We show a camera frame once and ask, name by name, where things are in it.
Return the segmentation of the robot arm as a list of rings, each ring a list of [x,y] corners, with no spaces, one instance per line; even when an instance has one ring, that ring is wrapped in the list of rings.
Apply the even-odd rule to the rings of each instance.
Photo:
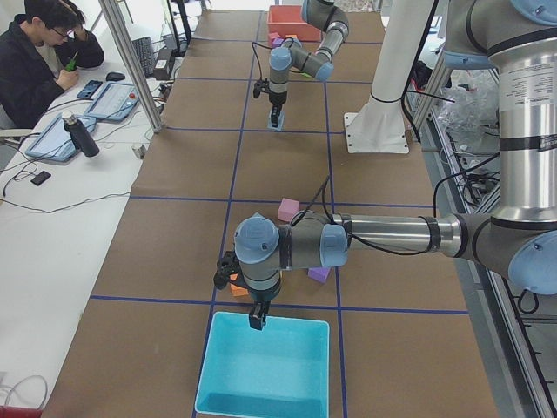
[[[410,70],[425,41],[436,1],[393,4],[372,82],[370,100],[350,116],[348,133],[371,153],[395,153],[402,132],[389,137],[394,107],[404,100]],[[326,81],[332,59],[349,34],[347,14],[334,1],[304,1],[303,21],[325,34],[315,53],[299,41],[272,50],[263,91],[272,100],[271,125],[282,120],[291,67]],[[433,217],[332,214],[325,205],[328,178],[309,207],[286,225],[255,213],[239,224],[228,273],[218,267],[215,287],[247,289],[254,300],[250,327],[262,330],[281,288],[281,272],[343,266],[351,248],[414,256],[441,252],[470,260],[537,294],[556,294],[556,1],[449,1],[444,57],[453,69],[495,68],[499,75],[500,200],[491,213]]]
[[[288,37],[271,51],[269,78],[262,84],[262,91],[272,105],[268,127],[280,131],[284,123],[282,107],[287,100],[287,87],[291,69],[301,71],[325,82],[334,69],[333,58],[349,35],[349,21],[345,12],[333,1],[305,1],[301,18],[321,30],[324,37],[314,52],[306,50],[299,40]]]

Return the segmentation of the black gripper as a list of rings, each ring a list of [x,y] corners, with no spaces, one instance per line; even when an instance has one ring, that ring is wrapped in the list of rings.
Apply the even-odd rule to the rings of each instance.
[[[281,111],[282,106],[285,104],[287,99],[287,91],[269,91],[269,101],[272,105],[272,110],[269,115],[269,126],[270,127],[280,127],[281,126]]]
[[[264,291],[250,290],[254,304],[249,312],[249,326],[251,329],[262,331],[266,324],[266,315],[269,312],[271,301],[279,295],[279,289],[271,288]]]

